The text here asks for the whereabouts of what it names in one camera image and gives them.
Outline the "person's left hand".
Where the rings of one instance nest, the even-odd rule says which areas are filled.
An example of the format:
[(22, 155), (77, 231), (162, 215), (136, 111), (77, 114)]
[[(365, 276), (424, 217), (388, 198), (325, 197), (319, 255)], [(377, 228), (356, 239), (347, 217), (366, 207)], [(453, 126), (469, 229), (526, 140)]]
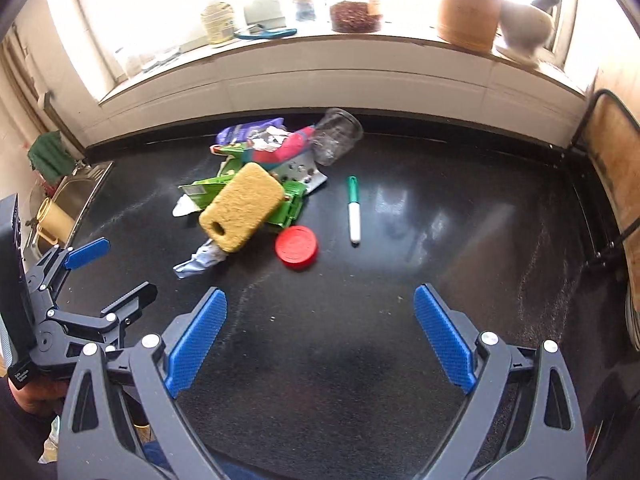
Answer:
[(21, 389), (9, 382), (9, 388), (17, 405), (26, 413), (50, 417), (63, 411), (68, 382), (57, 382), (46, 376), (33, 379)]

